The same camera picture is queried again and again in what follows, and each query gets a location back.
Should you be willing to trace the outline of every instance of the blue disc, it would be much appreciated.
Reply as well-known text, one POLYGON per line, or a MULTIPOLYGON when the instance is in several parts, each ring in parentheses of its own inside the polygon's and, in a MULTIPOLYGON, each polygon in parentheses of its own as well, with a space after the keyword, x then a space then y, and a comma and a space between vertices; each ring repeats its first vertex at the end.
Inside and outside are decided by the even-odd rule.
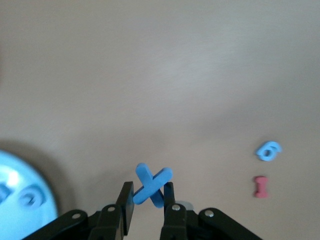
POLYGON ((0 150, 0 239, 23 239, 57 217, 54 195, 43 177, 0 150))

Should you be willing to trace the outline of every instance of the blue letter x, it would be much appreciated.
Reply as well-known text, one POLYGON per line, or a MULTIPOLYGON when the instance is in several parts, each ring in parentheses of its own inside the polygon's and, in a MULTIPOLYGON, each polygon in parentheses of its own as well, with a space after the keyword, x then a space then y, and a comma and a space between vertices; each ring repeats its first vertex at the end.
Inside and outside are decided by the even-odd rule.
POLYGON ((134 194, 133 202, 142 204, 145 200, 151 198, 157 208, 162 208, 164 206, 164 195, 160 188, 172 178, 173 172, 171 168, 165 167, 153 176, 147 164, 139 163, 135 172, 142 183, 142 187, 134 194))

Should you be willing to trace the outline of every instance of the gray surface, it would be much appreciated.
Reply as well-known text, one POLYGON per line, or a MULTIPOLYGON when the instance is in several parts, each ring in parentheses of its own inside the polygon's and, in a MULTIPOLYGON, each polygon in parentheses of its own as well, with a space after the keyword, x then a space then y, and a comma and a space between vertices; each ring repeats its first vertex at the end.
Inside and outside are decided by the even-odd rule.
MULTIPOLYGON (((61 212, 116 199, 138 163, 178 200, 265 240, 320 236, 320 2, 0 0, 0 148, 35 164, 61 212), (255 149, 283 147, 273 162, 255 149), (252 178, 269 177, 257 199, 252 178)), ((136 206, 128 240, 158 239, 136 206)))

